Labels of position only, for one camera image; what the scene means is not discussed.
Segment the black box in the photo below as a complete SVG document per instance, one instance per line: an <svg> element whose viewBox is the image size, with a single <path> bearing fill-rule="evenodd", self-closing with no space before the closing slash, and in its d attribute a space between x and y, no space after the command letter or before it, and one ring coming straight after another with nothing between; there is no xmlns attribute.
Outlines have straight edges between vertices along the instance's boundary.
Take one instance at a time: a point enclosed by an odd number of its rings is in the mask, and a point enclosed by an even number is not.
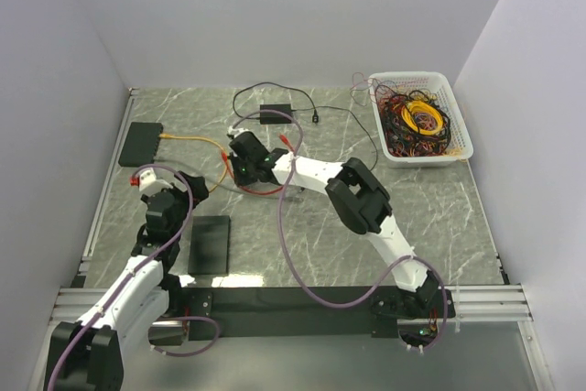
<svg viewBox="0 0 586 391"><path fill-rule="evenodd" d="M231 218L228 215L193 219L188 274L225 276L229 269Z"/></svg>

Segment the black network switch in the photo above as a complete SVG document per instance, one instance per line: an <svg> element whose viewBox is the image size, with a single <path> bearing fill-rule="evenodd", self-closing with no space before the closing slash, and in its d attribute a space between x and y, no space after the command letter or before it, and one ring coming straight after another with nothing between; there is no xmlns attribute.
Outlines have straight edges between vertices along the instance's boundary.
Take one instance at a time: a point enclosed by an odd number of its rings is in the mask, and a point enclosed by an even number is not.
<svg viewBox="0 0 586 391"><path fill-rule="evenodd" d="M138 168L154 161L164 126L161 123L132 122L128 128L118 165Z"/></svg>

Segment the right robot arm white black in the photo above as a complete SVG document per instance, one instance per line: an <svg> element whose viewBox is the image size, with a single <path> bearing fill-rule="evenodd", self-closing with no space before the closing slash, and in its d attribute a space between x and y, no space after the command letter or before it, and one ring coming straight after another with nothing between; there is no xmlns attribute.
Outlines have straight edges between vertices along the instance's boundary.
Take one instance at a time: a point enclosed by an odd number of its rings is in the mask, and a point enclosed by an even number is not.
<svg viewBox="0 0 586 391"><path fill-rule="evenodd" d="M395 281L395 303L404 319L427 318L436 310L446 320L455 316L449 292L438 271L416 256L400 231L390 204L390 195L372 171L357 157L328 162L298 154L298 148L268 150L250 130L231 128L229 147L236 181L270 183L281 190L277 205L277 230L283 256L299 286L315 301L344 310L367 301L389 276ZM342 224L362 235L387 264L374 284L358 299L335 303L315 294L294 267L284 233L283 203L289 187L299 187L326 196Z"/></svg>

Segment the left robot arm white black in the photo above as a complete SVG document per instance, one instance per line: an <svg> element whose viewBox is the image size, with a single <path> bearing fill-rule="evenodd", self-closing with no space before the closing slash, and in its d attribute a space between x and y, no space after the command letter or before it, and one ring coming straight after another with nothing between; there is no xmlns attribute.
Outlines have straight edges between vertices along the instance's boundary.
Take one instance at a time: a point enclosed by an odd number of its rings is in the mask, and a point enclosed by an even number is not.
<svg viewBox="0 0 586 391"><path fill-rule="evenodd" d="M179 279L169 270L192 212L209 190L201 176L176 171L176 182L170 183L157 176L157 169L149 164L132 174L146 205L145 220L120 276L77 320L61 322L52 332L44 389L120 389L126 358L151 325L183 311Z"/></svg>

